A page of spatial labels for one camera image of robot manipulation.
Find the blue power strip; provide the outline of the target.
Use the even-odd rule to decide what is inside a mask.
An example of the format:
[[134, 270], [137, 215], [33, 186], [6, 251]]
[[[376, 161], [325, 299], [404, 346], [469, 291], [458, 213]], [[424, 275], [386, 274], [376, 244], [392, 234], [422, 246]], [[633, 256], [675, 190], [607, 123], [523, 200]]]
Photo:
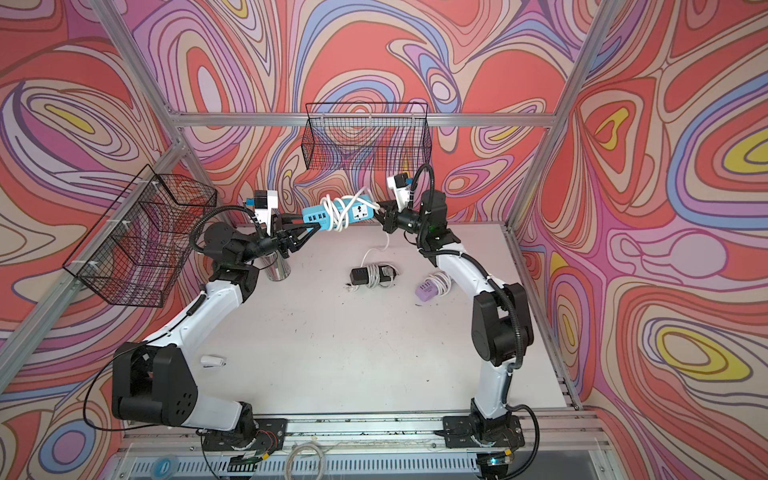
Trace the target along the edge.
[[352, 224], [374, 220], [380, 208], [370, 189], [363, 187], [355, 194], [335, 199], [326, 195], [318, 205], [304, 208], [301, 217], [306, 224], [318, 224], [320, 231], [342, 232]]

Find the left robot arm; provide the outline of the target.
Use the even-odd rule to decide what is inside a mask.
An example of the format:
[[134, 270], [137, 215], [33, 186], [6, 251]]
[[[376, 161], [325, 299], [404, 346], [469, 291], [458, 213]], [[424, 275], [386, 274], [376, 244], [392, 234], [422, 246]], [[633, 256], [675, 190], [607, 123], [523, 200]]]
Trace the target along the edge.
[[257, 432], [251, 406], [203, 393], [191, 364], [204, 340], [254, 293], [259, 258], [286, 259], [320, 232], [319, 222], [297, 214], [275, 214], [273, 228], [244, 234], [215, 216], [198, 219], [188, 235], [191, 249], [213, 262], [213, 274], [198, 296], [157, 332], [125, 342], [107, 363], [112, 371], [111, 413], [126, 430], [149, 425], [204, 429], [252, 439]]

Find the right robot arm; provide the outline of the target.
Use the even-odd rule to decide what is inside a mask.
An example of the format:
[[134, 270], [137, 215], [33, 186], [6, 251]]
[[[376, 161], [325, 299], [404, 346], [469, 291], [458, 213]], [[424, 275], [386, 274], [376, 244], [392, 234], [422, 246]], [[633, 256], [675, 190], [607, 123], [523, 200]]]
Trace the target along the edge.
[[520, 284], [503, 282], [468, 253], [448, 225], [443, 192], [433, 183], [417, 191], [420, 178], [432, 175], [432, 167], [423, 164], [413, 176], [389, 177], [394, 197], [381, 202], [375, 217], [388, 234], [401, 230], [413, 235], [419, 254], [469, 297], [471, 341], [483, 362], [478, 390], [468, 413], [444, 417], [436, 434], [448, 448], [484, 448], [486, 464], [500, 466], [524, 447], [518, 414], [532, 411], [508, 401], [513, 375], [535, 340], [528, 298]]

